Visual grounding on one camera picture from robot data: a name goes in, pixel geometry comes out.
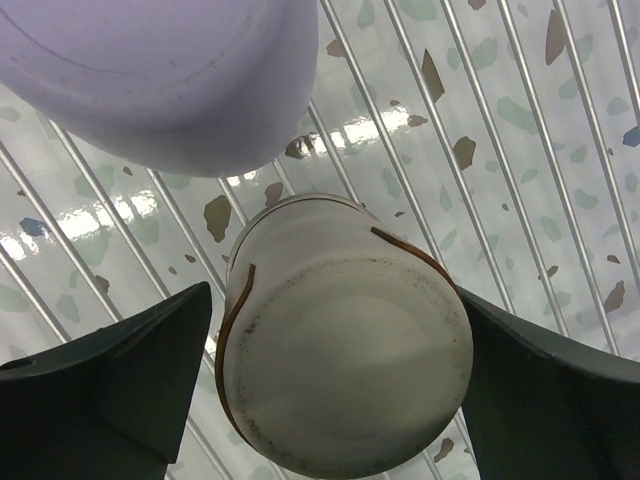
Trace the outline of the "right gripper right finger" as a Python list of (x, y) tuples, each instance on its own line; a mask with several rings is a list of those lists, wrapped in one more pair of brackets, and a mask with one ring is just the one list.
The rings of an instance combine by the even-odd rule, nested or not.
[(463, 413), (481, 478), (638, 478), (638, 362), (460, 295), (474, 342)]

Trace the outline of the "steel cup with cork band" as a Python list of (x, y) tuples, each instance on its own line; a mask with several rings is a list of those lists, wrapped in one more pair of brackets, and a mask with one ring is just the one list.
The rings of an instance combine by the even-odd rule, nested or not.
[(358, 479), (409, 461), (454, 418), (472, 365), (448, 273), (360, 204), (294, 195), (238, 237), (216, 387), (237, 433), (279, 466)]

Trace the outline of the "lavender plastic cup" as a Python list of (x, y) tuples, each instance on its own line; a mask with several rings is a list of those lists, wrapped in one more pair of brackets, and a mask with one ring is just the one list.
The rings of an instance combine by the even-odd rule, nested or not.
[(133, 163), (229, 177), (277, 157), (307, 111), (313, 1), (5, 1), (1, 80)]

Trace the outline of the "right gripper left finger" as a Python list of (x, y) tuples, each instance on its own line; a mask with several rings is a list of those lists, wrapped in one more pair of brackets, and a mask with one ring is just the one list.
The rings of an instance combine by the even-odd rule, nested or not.
[(162, 479), (212, 316), (208, 283), (1, 367), (4, 479)]

